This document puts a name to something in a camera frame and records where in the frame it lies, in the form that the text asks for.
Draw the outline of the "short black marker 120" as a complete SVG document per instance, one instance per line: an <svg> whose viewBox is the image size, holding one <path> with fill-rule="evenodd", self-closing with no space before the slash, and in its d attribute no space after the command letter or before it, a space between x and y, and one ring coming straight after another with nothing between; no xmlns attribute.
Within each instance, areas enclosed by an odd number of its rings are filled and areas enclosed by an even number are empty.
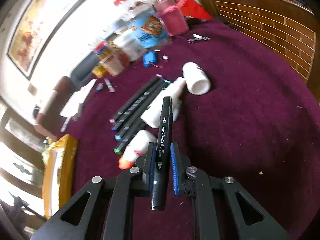
<svg viewBox="0 0 320 240"><path fill-rule="evenodd" d="M169 181L170 145L172 140L172 99L163 99L154 157L154 174L151 194L151 209L163 211L166 206Z"/></svg>

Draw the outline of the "black marker green cap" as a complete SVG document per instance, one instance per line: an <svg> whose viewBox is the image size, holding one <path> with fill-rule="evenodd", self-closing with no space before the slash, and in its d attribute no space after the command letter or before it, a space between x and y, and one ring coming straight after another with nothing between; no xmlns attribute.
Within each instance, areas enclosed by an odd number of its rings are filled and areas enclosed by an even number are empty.
<svg viewBox="0 0 320 240"><path fill-rule="evenodd" d="M113 149L115 154L122 155L125 151L125 148L129 144L129 142L133 139L133 137L145 126L143 120L139 119L136 121L125 133L124 137L121 139L120 143L116 148Z"/></svg>

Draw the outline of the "white bottle orange cap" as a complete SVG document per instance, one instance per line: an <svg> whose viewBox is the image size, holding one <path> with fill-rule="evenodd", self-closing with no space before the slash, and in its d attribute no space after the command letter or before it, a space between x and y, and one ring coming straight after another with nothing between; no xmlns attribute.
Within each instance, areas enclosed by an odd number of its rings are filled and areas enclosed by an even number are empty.
<svg viewBox="0 0 320 240"><path fill-rule="evenodd" d="M121 170L131 168L135 165L138 157L147 153L149 143L155 143L156 137L147 130L140 130L129 142L121 158L118 167Z"/></svg>

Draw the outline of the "black marker cyan cap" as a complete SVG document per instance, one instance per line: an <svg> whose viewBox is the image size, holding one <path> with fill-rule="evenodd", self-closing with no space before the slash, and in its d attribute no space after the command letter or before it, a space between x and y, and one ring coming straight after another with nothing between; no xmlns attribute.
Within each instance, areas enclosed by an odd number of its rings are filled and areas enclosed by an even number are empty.
<svg viewBox="0 0 320 240"><path fill-rule="evenodd" d="M142 103L141 106L133 113L133 115L127 120L119 132L116 132L116 135L114 138L116 141L121 141L124 134L127 132L127 130L136 122L137 119L140 118L140 116L143 114L143 112L147 109L149 104L154 100L154 98L165 88L170 85L171 82L169 80L164 80L164 83L162 85L159 85L150 95L149 97Z"/></svg>

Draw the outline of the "black marker blue cap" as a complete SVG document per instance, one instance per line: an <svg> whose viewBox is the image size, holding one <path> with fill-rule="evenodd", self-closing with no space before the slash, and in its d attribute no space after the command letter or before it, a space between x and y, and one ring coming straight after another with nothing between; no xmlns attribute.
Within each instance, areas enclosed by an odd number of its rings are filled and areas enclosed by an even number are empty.
<svg viewBox="0 0 320 240"><path fill-rule="evenodd" d="M113 132L119 132L123 124L129 120L133 113L142 105L149 95L159 86L164 83L164 79L157 81L152 85L142 96L140 96L116 121L116 124L111 128Z"/></svg>

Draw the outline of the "small white bottle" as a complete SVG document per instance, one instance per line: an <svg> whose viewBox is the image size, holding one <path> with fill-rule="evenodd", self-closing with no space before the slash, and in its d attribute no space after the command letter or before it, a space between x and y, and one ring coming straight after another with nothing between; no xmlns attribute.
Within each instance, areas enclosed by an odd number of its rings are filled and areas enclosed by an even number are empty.
<svg viewBox="0 0 320 240"><path fill-rule="evenodd" d="M178 77L156 96L140 118L151 128L159 128L163 99L170 96L172 99L172 109L174 109L177 106L185 84L185 78Z"/></svg>

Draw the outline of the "white bottle red label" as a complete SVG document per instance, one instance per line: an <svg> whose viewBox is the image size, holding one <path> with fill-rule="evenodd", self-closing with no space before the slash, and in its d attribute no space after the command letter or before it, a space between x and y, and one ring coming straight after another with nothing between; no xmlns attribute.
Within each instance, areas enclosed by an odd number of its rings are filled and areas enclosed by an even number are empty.
<svg viewBox="0 0 320 240"><path fill-rule="evenodd" d="M187 89L191 94L203 95L210 90L210 80L198 64L194 62L187 62L183 65L182 72Z"/></svg>

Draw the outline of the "black marker pink cap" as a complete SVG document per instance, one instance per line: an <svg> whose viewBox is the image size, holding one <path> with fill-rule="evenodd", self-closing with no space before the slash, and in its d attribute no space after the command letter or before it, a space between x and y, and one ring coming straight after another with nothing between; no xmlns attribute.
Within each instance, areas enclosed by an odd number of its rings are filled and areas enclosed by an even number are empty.
<svg viewBox="0 0 320 240"><path fill-rule="evenodd" d="M116 124L116 121L119 117L140 97L142 96L152 85L154 85L157 81L162 80L163 76L160 74L156 74L150 81L148 81L142 88L140 88L127 102L125 102L120 109L116 111L116 113L109 119L109 122L113 125Z"/></svg>

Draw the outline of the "gold-taped white box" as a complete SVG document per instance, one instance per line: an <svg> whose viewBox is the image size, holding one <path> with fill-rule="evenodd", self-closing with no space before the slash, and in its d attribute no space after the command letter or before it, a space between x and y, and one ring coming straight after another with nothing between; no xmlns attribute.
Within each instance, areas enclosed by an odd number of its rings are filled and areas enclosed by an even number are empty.
<svg viewBox="0 0 320 240"><path fill-rule="evenodd" d="M72 196L75 154L78 141L64 135L43 153L45 164L42 199L44 216L50 218Z"/></svg>

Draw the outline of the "white papers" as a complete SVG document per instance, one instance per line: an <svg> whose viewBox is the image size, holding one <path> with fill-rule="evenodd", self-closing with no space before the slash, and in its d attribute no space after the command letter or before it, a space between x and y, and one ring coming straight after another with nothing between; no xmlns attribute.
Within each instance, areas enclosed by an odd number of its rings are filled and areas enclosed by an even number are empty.
<svg viewBox="0 0 320 240"><path fill-rule="evenodd" d="M83 104L86 98L88 97L91 89L96 83L96 79L91 80L87 85L81 87L81 89L71 96L68 100L60 115L63 117L70 117L76 115L79 111L80 104Z"/></svg>

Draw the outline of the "black leather sofa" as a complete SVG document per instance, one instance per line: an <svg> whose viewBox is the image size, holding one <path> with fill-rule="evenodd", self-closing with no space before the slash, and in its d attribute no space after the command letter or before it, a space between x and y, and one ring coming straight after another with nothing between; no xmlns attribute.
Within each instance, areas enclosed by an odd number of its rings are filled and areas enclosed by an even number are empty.
<svg viewBox="0 0 320 240"><path fill-rule="evenodd" d="M92 69L99 62L99 58L92 51L73 69L70 78L76 90L79 90L88 83L92 75Z"/></svg>

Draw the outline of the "orange labelled jar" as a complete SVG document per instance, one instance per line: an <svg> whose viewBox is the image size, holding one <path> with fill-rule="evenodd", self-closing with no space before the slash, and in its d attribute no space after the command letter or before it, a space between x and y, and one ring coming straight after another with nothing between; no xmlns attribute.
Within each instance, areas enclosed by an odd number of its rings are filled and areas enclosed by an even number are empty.
<svg viewBox="0 0 320 240"><path fill-rule="evenodd" d="M127 55L114 43L109 43L111 54L106 57L100 57L99 64L101 64L107 72L112 76L118 76L123 72L129 65L129 59Z"/></svg>

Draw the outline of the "white plastic tub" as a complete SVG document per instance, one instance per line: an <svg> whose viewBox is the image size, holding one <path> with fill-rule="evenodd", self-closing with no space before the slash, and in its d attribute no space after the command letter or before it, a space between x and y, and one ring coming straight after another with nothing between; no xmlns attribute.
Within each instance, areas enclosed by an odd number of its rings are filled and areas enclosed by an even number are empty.
<svg viewBox="0 0 320 240"><path fill-rule="evenodd" d="M130 62L137 61L145 53L146 49L133 35L133 31L127 29L117 39L117 46L127 55Z"/></svg>

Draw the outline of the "nail clipper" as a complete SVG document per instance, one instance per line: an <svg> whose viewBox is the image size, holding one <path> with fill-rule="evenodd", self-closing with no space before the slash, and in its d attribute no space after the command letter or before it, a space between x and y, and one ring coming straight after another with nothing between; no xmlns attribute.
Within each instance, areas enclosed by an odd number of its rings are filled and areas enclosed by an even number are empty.
<svg viewBox="0 0 320 240"><path fill-rule="evenodd" d="M188 43L194 43L194 42L198 42L198 41L209 41L210 38L209 37L205 37L202 35L198 35L198 34L193 34L193 38L190 38L187 40Z"/></svg>

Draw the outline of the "framed painting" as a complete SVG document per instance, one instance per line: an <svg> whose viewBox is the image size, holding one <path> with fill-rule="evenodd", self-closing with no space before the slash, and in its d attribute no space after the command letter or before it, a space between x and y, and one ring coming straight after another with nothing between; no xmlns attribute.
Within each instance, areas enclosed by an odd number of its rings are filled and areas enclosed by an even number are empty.
<svg viewBox="0 0 320 240"><path fill-rule="evenodd" d="M34 69L55 33L86 0L31 0L10 40L7 56L24 77Z"/></svg>

